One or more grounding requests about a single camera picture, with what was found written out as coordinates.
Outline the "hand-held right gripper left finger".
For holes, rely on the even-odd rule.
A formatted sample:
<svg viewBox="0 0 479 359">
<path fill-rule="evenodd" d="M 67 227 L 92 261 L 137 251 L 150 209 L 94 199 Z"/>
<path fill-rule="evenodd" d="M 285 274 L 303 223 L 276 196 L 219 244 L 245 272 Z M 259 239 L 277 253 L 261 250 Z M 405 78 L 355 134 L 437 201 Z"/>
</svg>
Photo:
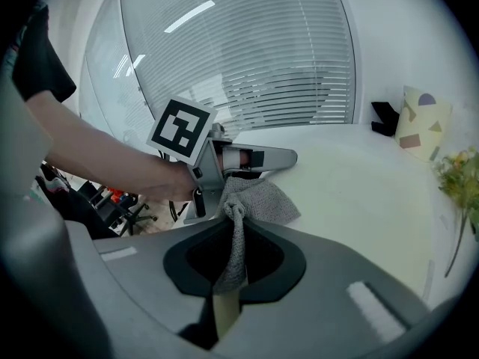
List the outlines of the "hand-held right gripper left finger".
<svg viewBox="0 0 479 359">
<path fill-rule="evenodd" d="M 67 222 L 74 263 L 110 350 L 219 350 L 211 295 L 180 291 L 166 269 L 181 255 L 177 244 L 197 244 L 219 232 L 220 220 L 163 233 L 93 240 Z"/>
</svg>

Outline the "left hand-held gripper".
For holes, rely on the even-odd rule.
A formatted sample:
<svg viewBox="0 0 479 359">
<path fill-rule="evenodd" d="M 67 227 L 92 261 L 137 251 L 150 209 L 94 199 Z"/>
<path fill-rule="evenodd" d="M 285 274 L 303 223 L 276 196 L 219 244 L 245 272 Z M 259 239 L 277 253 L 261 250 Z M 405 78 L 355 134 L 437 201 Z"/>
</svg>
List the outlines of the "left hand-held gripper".
<svg viewBox="0 0 479 359">
<path fill-rule="evenodd" d="M 250 173 L 258 154 L 252 147 L 242 147 L 225 137 L 221 124 L 214 121 L 211 108 L 179 97 L 170 98 L 161 110 L 147 139 L 147 144 L 172 157 L 163 172 L 171 200 L 191 203 L 184 221 L 206 221 L 216 213 L 227 176 Z M 249 154 L 249 165 L 240 165 L 240 152 Z M 298 160 L 291 149 L 264 147 L 263 171 L 293 167 Z"/>
</svg>

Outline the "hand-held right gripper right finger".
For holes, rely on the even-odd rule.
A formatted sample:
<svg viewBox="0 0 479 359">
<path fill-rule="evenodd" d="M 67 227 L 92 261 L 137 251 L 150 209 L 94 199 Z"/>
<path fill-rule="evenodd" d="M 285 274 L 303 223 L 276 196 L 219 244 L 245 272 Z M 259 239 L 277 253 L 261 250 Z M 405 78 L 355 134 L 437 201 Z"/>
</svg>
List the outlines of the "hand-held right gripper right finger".
<svg viewBox="0 0 479 359">
<path fill-rule="evenodd" d="M 257 225 L 287 239 L 305 255 L 302 279 L 280 301 L 243 307 L 216 344 L 226 359 L 356 359 L 382 341 L 347 292 L 362 281 L 408 328 L 429 310 L 395 277 L 338 242 L 289 227 Z"/>
</svg>

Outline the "grey knitted cloth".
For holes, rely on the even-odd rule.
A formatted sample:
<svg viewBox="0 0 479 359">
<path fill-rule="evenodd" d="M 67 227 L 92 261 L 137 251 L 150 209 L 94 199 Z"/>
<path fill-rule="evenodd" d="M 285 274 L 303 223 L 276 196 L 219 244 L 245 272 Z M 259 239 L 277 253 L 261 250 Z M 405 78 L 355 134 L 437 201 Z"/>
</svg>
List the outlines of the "grey knitted cloth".
<svg viewBox="0 0 479 359">
<path fill-rule="evenodd" d="M 267 179 L 228 177 L 216 218 L 228 218 L 234 224 L 229 260 L 213 285 L 213 293 L 221 295 L 240 288 L 245 282 L 245 218 L 286 225 L 301 216 L 294 202 Z"/>
</svg>

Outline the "person's left forearm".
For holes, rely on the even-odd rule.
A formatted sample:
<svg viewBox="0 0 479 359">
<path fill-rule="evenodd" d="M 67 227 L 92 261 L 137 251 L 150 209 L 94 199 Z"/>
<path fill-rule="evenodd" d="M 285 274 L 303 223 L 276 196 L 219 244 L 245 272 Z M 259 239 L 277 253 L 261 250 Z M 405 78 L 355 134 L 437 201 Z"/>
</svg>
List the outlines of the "person's left forearm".
<svg viewBox="0 0 479 359">
<path fill-rule="evenodd" d="M 26 101 L 52 139 L 46 162 L 69 174 L 152 200 L 188 201 L 195 184 L 182 162 L 122 144 L 76 116 L 49 91 Z"/>
</svg>

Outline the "black swivel chair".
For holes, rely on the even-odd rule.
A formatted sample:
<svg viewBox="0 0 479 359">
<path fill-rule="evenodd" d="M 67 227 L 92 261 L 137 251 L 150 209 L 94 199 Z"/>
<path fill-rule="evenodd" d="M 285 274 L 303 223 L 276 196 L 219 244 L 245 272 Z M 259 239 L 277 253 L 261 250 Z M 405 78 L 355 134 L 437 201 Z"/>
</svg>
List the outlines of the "black swivel chair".
<svg viewBox="0 0 479 359">
<path fill-rule="evenodd" d="M 157 221 L 156 215 L 141 215 L 142 210 L 149 210 L 146 203 L 141 203 L 137 194 L 129 194 L 120 203 L 114 203 L 110 197 L 108 188 L 101 185 L 96 188 L 90 181 L 86 181 L 79 189 L 82 195 L 102 221 L 112 229 L 119 237 L 126 235 L 134 236 L 135 226 L 143 221 Z"/>
</svg>

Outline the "black fabric bundle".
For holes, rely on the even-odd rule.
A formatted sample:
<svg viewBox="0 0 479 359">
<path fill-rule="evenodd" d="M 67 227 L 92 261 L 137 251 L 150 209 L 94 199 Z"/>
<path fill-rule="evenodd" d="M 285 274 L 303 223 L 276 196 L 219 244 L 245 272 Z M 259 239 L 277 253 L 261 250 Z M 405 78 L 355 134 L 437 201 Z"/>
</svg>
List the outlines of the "black fabric bundle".
<svg viewBox="0 0 479 359">
<path fill-rule="evenodd" d="M 393 109 L 389 102 L 372 102 L 371 105 L 380 119 L 380 122 L 371 122 L 372 131 L 386 137 L 393 137 L 397 130 L 400 114 Z"/>
</svg>

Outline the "white window blinds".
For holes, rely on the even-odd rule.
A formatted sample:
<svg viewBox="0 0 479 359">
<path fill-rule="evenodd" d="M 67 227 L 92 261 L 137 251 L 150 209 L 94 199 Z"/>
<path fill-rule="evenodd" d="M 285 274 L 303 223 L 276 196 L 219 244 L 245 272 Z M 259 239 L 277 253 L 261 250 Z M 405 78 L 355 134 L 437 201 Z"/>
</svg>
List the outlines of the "white window blinds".
<svg viewBox="0 0 479 359">
<path fill-rule="evenodd" d="M 353 121 L 356 69 L 341 0 L 104 0 L 79 113 L 139 150 L 170 96 L 216 110 L 227 135 Z"/>
</svg>

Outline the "cream patterned pot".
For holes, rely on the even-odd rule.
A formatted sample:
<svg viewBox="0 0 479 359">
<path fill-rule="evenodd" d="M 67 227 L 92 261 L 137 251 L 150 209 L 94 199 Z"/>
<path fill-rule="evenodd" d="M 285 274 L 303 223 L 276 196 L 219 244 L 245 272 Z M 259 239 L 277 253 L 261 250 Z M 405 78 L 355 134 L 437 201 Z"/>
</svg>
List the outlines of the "cream patterned pot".
<svg viewBox="0 0 479 359">
<path fill-rule="evenodd" d="M 452 105 L 441 97 L 404 86 L 394 139 L 417 159 L 431 162 L 439 153 L 451 112 Z"/>
</svg>

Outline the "artificial flower bouquet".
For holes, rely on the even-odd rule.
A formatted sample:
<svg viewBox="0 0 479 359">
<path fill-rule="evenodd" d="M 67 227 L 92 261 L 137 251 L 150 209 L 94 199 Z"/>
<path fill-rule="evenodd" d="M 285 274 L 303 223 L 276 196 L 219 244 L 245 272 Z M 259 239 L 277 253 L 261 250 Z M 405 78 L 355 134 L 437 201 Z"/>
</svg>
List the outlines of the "artificial flower bouquet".
<svg viewBox="0 0 479 359">
<path fill-rule="evenodd" d="M 445 277 L 448 277 L 456 261 L 467 223 L 470 223 L 472 234 L 479 242 L 479 150 L 470 147 L 445 156 L 434 164 L 434 171 L 439 181 L 439 190 L 451 199 L 460 214 L 457 243 L 445 271 Z"/>
</svg>

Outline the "black printed T-shirt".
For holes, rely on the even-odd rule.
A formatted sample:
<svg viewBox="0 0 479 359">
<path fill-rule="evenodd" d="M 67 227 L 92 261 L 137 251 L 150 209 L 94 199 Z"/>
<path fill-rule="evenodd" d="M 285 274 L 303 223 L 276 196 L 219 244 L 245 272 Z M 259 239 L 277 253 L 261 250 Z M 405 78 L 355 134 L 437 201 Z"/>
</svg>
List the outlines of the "black printed T-shirt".
<svg viewBox="0 0 479 359">
<path fill-rule="evenodd" d="M 76 91 L 76 84 L 61 63 L 49 40 L 49 7 L 43 2 L 34 6 L 27 23 L 11 44 L 7 64 L 12 79 L 24 100 L 48 91 L 64 102 Z"/>
</svg>

